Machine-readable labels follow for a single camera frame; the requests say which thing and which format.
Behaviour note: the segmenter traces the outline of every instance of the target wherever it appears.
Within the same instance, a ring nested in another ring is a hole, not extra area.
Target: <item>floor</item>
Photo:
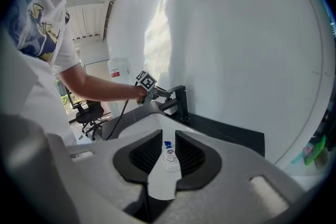
[[[106,115],[104,115],[101,120],[104,121],[104,120],[111,120],[112,119],[112,115],[111,113],[108,113]],[[100,141],[102,141],[101,137],[96,133],[94,135],[94,137],[96,138],[95,141],[92,141],[91,138],[92,138],[92,132],[88,133],[89,134],[89,137],[86,137],[85,136],[85,133],[82,133],[82,128],[83,128],[83,125],[78,123],[78,122],[72,122],[70,123],[70,128],[72,129],[73,133],[75,134],[75,138],[76,138],[76,141],[77,141],[77,144],[78,145],[82,145],[82,144],[88,144],[88,143],[98,143]],[[84,131],[87,131],[91,128],[90,124],[88,124],[85,128],[84,128]]]

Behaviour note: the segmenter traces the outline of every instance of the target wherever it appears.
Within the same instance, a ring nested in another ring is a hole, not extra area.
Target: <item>white t-shirt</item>
[[[19,114],[37,122],[45,133],[57,134],[66,145],[73,145],[76,139],[54,84],[54,73],[79,63],[66,23],[66,1],[13,0],[4,26],[38,78]]]

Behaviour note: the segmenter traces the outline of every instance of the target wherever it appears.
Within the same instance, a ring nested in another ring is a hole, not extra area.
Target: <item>white curved panel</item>
[[[110,59],[186,85],[192,113],[265,134],[283,167],[317,129],[335,68],[320,0],[115,0]]]

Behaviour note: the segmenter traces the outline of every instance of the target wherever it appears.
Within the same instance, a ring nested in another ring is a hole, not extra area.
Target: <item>white bottle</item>
[[[171,142],[164,141],[162,153],[164,158],[164,166],[168,172],[180,170],[179,159],[176,157],[175,149],[171,147]]]

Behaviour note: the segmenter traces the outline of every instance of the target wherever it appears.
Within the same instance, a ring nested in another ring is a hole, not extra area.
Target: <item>man's arm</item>
[[[87,75],[80,63],[59,73],[62,82],[74,94],[92,101],[141,99],[147,91],[142,86],[115,83]]]

